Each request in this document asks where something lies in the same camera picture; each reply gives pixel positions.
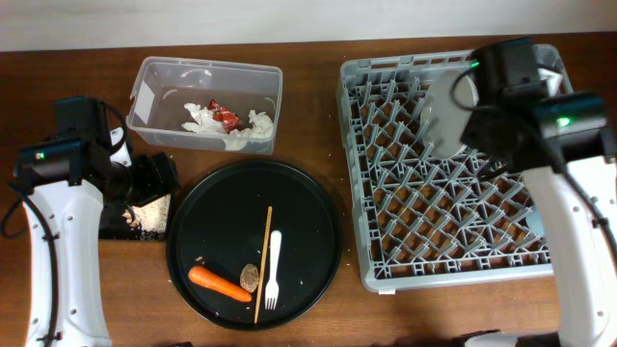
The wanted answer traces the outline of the grey bowl with food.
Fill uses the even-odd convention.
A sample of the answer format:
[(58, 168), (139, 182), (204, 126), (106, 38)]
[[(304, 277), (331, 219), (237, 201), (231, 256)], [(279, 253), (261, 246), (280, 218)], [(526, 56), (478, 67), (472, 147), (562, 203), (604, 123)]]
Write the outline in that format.
[(459, 71), (444, 72), (429, 87), (420, 113), (420, 124), (428, 124), (421, 141), (433, 145), (431, 156), (448, 159), (462, 153), (466, 145), (461, 142), (462, 133), (469, 121), (471, 111), (457, 107), (449, 94)]

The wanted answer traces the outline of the white napkin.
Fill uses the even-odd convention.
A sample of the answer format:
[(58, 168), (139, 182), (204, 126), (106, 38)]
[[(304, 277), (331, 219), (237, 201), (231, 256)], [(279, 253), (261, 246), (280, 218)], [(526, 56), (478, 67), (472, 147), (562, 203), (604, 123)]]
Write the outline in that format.
[(202, 134), (226, 134), (223, 124), (214, 120), (214, 113), (199, 104), (185, 103), (184, 109), (187, 110), (192, 121), (184, 122), (182, 127), (194, 133)]

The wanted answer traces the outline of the red snack wrapper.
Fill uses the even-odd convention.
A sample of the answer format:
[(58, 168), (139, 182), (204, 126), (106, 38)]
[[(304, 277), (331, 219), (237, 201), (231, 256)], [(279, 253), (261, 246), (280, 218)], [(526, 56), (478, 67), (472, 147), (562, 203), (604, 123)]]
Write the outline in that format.
[(236, 129), (240, 124), (240, 119), (228, 108), (219, 104), (215, 99), (211, 99), (207, 110), (212, 112), (212, 118), (219, 122), (227, 133)]

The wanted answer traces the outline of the orange carrot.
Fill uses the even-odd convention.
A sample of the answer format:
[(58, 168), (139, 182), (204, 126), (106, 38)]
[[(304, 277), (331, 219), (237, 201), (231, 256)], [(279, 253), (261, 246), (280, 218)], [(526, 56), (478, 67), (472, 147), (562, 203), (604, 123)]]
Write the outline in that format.
[(188, 278), (198, 286), (223, 294), (235, 301), (249, 303), (252, 300), (252, 295), (242, 287), (221, 278), (204, 267), (194, 266), (191, 268)]

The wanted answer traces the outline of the wooden chopstick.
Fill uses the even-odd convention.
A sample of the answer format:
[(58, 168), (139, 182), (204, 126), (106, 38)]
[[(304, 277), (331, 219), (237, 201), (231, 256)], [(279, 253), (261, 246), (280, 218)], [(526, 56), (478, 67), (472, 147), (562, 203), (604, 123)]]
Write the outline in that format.
[(262, 297), (263, 297), (263, 288), (264, 288), (264, 277), (265, 277), (265, 267), (266, 267), (266, 260), (267, 260), (267, 250), (268, 250), (268, 246), (269, 246), (269, 236), (270, 236), (270, 229), (271, 229), (271, 221), (272, 221), (272, 214), (273, 214), (273, 207), (272, 206), (268, 206), (267, 208), (267, 214), (266, 214), (266, 223), (265, 223), (265, 231), (264, 231), (264, 238), (263, 238), (263, 245), (262, 245), (262, 251), (261, 251), (261, 260), (260, 260), (260, 266), (259, 266), (259, 281), (258, 281), (258, 287), (257, 287), (257, 295), (256, 295), (256, 303), (255, 303), (255, 314), (254, 314), (254, 324), (256, 325), (258, 322), (258, 317), (259, 317), (259, 312), (260, 312), (260, 308), (261, 308), (261, 301), (262, 301)]

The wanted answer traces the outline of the white plastic fork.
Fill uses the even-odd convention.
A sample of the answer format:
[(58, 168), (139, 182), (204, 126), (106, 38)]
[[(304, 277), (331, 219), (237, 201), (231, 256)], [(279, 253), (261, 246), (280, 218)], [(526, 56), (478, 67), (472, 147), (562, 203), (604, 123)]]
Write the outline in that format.
[(279, 268), (279, 260), (282, 246), (282, 233), (278, 230), (271, 232), (270, 236), (270, 263), (269, 263), (269, 279), (265, 288), (265, 305), (268, 310), (276, 308), (279, 298), (279, 284), (277, 282), (277, 274)]

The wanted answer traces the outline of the light blue plastic cup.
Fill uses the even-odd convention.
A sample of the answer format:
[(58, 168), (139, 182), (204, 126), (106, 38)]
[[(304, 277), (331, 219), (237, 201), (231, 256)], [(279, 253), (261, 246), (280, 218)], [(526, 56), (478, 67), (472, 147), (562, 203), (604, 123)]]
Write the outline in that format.
[(525, 222), (529, 230), (540, 238), (546, 236), (546, 230), (542, 221), (541, 214), (535, 205), (530, 207), (531, 212), (525, 217)]

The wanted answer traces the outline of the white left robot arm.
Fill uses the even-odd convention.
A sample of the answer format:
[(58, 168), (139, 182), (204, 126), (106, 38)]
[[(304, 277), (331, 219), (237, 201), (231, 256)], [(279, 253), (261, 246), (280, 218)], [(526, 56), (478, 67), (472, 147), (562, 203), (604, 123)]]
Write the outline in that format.
[(28, 346), (109, 346), (100, 288), (98, 239), (104, 201), (132, 183), (177, 185), (164, 153), (133, 164), (126, 147), (80, 137), (22, 149), (11, 188), (23, 205), (31, 244)]

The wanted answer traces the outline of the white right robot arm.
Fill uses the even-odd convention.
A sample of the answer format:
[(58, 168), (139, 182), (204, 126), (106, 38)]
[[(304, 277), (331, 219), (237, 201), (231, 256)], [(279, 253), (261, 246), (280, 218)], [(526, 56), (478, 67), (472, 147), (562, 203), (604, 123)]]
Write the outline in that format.
[(521, 174), (550, 251), (556, 346), (616, 343), (616, 140), (595, 93), (483, 92), (462, 141)]

